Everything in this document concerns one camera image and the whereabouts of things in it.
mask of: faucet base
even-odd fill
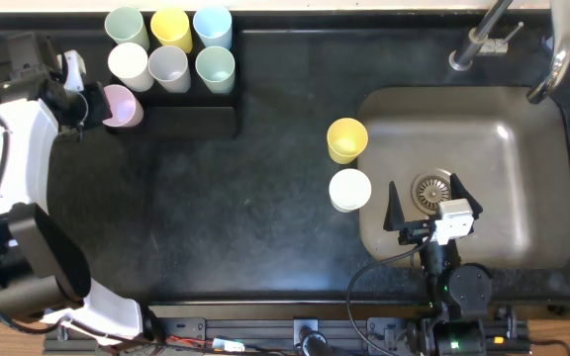
[[[461,65],[459,63],[457,63],[456,61],[454,61],[454,55],[456,54],[456,50],[453,50],[452,53],[450,54],[450,57],[448,58],[448,62],[450,63],[450,66],[452,67],[452,69],[456,70],[456,71],[466,71],[468,69],[470,69],[470,67],[472,66],[472,61],[470,60],[469,63],[467,63],[466,65]]]

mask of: pink cup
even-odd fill
[[[105,95],[109,101],[112,117],[104,120],[103,124],[112,128],[130,128],[143,120],[143,106],[131,90],[122,85],[112,84],[105,87]]]

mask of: white wall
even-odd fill
[[[218,4],[231,10],[467,10],[487,9],[495,0],[0,0],[0,12],[111,11],[120,6],[186,10]],[[546,9],[548,0],[515,0],[511,9]]]

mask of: faucet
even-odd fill
[[[507,41],[523,26],[519,26],[506,39],[489,43],[488,35],[498,20],[507,11],[513,0],[497,0],[487,12],[478,27],[470,30],[459,51],[450,54],[449,63],[455,70],[467,70],[476,55],[504,54]],[[551,23],[553,25],[553,55],[549,73],[535,88],[531,88],[526,99],[538,104],[560,84],[570,63],[570,0],[550,0]]]

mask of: black tray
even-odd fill
[[[150,30],[151,14],[142,14],[148,39],[150,55],[162,44]],[[110,134],[135,136],[147,139],[159,138],[233,138],[238,134],[238,97],[240,93],[238,34],[233,28],[231,53],[235,57],[235,88],[230,94],[212,93],[195,70],[197,54],[204,44],[192,27],[189,15],[193,50],[187,54],[191,87],[186,93],[169,93],[157,81],[145,92],[133,92],[144,108],[144,118],[132,128],[105,127]],[[112,76],[111,84],[125,85],[118,77]]]

